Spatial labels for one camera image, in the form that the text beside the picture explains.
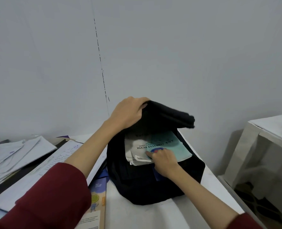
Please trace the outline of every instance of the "white wall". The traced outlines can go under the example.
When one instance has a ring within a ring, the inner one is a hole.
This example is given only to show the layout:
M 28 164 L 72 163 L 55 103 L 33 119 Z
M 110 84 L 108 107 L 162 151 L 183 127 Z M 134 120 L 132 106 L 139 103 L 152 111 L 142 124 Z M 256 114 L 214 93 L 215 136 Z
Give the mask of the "white wall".
M 215 173 L 233 132 L 282 114 L 282 0 L 92 2 L 109 112 L 130 95 L 189 112 Z
M 0 0 L 0 140 L 108 117 L 90 0 Z

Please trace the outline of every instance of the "book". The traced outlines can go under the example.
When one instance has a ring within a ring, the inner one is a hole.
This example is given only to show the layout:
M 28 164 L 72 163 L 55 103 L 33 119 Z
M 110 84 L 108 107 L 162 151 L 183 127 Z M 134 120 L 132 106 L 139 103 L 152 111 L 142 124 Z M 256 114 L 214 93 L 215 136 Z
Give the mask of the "book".
M 126 160 L 131 165 L 153 163 L 145 152 L 155 152 L 163 148 L 172 150 L 177 162 L 184 161 L 192 156 L 172 131 L 156 134 L 129 133 L 125 135 L 124 145 Z
M 106 188 L 106 177 L 92 181 L 89 187 L 91 191 L 91 206 L 75 229 L 105 228 Z

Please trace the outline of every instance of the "paper stack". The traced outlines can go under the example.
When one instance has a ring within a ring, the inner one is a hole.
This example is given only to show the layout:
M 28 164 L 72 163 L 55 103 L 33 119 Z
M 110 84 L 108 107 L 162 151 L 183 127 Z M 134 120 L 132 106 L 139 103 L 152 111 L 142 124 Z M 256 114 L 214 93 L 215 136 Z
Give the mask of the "paper stack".
M 155 150 L 163 148 L 172 150 L 177 162 L 192 157 L 192 154 L 172 131 L 147 135 L 130 133 L 125 135 L 124 144 L 126 160 L 131 165 L 146 165 L 153 163 L 153 161 L 146 155 L 145 151 L 154 152 Z
M 0 144 L 0 183 L 13 172 L 55 149 L 42 136 L 28 141 Z

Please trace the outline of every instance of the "forearm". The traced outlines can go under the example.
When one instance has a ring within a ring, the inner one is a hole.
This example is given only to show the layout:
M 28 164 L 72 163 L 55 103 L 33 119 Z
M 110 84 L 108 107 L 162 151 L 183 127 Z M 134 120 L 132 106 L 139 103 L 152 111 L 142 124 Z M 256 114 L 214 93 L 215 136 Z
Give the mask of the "forearm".
M 195 181 L 180 166 L 174 170 L 172 180 L 191 200 L 211 229 L 225 229 L 238 215 L 227 204 Z
M 88 177 L 98 157 L 108 142 L 120 131 L 115 123 L 106 120 L 102 126 L 69 158 L 65 163 L 78 168 L 85 177 Z

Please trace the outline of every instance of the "cartoon illustration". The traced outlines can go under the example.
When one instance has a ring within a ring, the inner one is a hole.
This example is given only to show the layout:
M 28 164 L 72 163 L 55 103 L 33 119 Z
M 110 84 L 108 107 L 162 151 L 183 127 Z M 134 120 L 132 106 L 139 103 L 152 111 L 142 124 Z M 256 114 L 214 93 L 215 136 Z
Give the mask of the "cartoon illustration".
M 100 199 L 100 197 L 96 194 L 96 195 L 93 195 L 91 197 L 91 206 L 90 206 L 90 212 L 92 211 L 95 211 L 95 208 L 98 206 L 98 203 L 96 203 L 98 200 Z

